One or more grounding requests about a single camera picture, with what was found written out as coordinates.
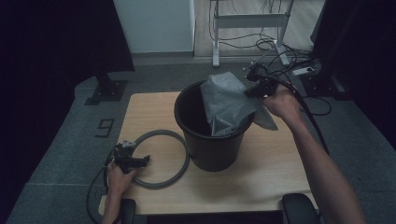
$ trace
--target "black stand base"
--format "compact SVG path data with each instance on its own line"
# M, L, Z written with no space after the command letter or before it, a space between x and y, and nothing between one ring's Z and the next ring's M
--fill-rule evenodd
M84 105L99 105L100 102L119 102L125 91L126 80L111 81L111 88L103 90L100 85L96 87L93 96L88 98Z
M333 97L335 100L340 101L351 100L341 84L336 85L334 83L336 81L334 78L326 84L320 83L317 75L301 75L299 78L303 83L307 96Z

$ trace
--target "black armrest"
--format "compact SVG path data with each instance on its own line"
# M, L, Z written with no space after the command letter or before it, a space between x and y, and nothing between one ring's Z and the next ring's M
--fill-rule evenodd
M121 210L121 223L133 224L134 211L136 210L136 202L133 199L122 199L120 210Z
M289 224L320 224L317 211L306 195L286 194L282 197L282 203Z

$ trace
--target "person's left hand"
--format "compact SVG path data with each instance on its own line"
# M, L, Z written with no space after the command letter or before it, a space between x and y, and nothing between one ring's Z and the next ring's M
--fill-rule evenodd
M132 170L126 175L114 161L109 163L107 166L108 193L121 196L131 185L136 173L137 170Z

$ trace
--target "metal frame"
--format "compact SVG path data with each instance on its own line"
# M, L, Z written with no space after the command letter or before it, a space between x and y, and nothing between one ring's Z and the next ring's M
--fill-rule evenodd
M280 27L279 39L274 40L276 51L283 65L290 64L289 59L284 54L285 47L282 46L285 37L286 28L289 23L290 12L294 0L290 0L288 9L285 14L254 14L254 15L221 15L219 14L219 0L216 1L215 8L215 40L213 41L213 67L219 67L219 29L222 28L263 28L263 27Z

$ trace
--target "plastic bag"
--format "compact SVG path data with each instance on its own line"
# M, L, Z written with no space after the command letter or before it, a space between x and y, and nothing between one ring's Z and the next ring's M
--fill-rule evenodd
M212 136L234 132L248 116L255 113L254 122L262 128L277 130L271 115L257 99L247 98L245 85L232 73L209 76L201 85L207 122Z

